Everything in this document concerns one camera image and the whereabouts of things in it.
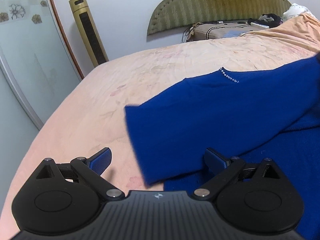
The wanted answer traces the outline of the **black clothes pile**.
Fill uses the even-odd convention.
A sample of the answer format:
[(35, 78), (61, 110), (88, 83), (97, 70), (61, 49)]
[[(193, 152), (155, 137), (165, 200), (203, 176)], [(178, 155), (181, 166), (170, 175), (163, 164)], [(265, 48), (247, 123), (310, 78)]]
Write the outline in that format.
[(259, 18), (249, 18), (247, 23), (250, 25), (254, 23), (268, 26), (269, 28), (275, 28), (281, 25), (283, 23), (283, 20), (276, 14), (263, 14)]

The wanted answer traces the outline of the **blue knit sweater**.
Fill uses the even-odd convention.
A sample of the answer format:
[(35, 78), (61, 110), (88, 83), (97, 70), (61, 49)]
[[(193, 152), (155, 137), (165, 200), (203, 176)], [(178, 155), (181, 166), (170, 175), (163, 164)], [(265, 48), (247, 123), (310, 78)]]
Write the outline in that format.
[(145, 183), (194, 191), (208, 181), (203, 156), (273, 159), (304, 202), (297, 228), (319, 239), (319, 56), (273, 70), (213, 73), (182, 80), (125, 107)]

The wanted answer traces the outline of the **olive green padded headboard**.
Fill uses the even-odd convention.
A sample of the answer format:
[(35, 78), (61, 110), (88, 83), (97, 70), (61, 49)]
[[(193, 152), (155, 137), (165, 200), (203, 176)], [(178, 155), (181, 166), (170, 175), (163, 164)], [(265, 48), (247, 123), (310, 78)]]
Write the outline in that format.
[(290, 6), (288, 0), (163, 0), (151, 15), (147, 34), (197, 22), (247, 20), (262, 14), (281, 16)]

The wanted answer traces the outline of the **pink floral bed sheet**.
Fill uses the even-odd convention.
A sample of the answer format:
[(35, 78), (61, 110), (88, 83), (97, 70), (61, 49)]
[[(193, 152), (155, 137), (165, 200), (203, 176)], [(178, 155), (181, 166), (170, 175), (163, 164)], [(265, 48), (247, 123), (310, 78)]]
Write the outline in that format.
[(186, 77), (221, 67), (274, 69), (317, 52), (319, 20), (303, 13), (270, 30), (145, 50), (100, 65), (61, 103), (23, 158), (2, 209), (1, 239), (18, 233), (12, 201), (46, 157), (67, 163), (109, 147), (112, 163), (103, 177), (124, 192), (146, 190), (125, 127), (125, 105), (143, 103)]

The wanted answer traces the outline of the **frosted glass sliding door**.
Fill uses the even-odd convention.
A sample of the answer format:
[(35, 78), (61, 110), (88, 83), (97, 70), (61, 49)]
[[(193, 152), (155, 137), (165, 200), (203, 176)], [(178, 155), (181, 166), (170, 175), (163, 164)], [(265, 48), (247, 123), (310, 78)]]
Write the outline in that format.
[(80, 83), (50, 0), (1, 0), (1, 70), (38, 129)]

